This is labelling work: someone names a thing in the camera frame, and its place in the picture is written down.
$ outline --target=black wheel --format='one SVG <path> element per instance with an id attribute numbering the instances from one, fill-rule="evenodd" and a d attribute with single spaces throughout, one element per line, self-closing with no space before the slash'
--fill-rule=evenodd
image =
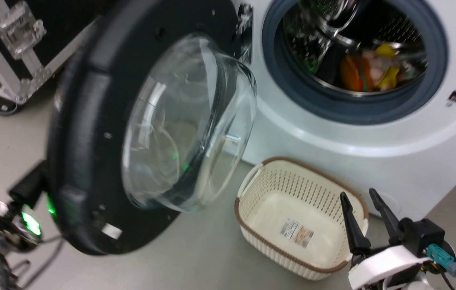
<path id="1" fill-rule="evenodd" d="M 22 110 L 24 106 L 0 97 L 0 116 L 11 116 Z"/>

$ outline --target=washing machine door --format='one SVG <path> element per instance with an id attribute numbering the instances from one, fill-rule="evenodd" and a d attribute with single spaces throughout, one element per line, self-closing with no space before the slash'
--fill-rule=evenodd
<path id="1" fill-rule="evenodd" d="M 256 111 L 229 0 L 127 0 L 58 88 L 50 211 L 91 255 L 126 253 L 223 193 Z"/>

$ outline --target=beige plastic basket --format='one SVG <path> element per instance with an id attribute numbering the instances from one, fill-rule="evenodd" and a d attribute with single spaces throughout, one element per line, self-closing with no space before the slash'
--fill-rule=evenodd
<path id="1" fill-rule="evenodd" d="M 344 268 L 352 256 L 339 198 L 343 191 L 365 235 L 369 214 L 359 195 L 286 157 L 265 160 L 248 173 L 235 215 L 256 249 L 306 279 L 321 280 Z"/>

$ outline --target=white sticker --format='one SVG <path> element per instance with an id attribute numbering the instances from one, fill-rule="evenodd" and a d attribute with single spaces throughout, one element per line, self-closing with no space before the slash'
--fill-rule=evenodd
<path id="1" fill-rule="evenodd" d="M 307 248 L 314 232 L 305 228 L 297 220 L 288 218 L 282 226 L 280 234 L 303 248 Z"/>
<path id="2" fill-rule="evenodd" d="M 112 226 L 111 224 L 105 224 L 102 232 L 108 237 L 118 239 L 121 236 L 121 229 Z"/>

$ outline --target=gray floor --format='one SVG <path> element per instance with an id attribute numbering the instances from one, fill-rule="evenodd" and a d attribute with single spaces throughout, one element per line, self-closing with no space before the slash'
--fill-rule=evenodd
<path id="1" fill-rule="evenodd" d="M 44 157 L 54 86 L 47 86 L 29 106 L 12 117 L 0 117 L 0 199 L 26 169 Z M 237 188 L 250 169 L 241 165 L 230 191 L 202 213 L 181 215 L 155 242 L 121 257 L 88 257 L 66 245 L 60 257 L 33 289 L 349 289 L 346 270 L 320 282 L 309 282 L 287 272 L 254 250 L 243 239 L 233 215 Z M 34 213 L 46 236 L 57 233 L 44 204 Z M 456 250 L 456 188 L 430 213 L 447 232 Z M 386 242 L 385 230 L 372 219 L 368 235 Z M 53 245 L 28 255 L 36 268 Z M 11 263 L 24 258 L 11 255 Z M 440 277 L 435 289 L 447 289 Z"/>

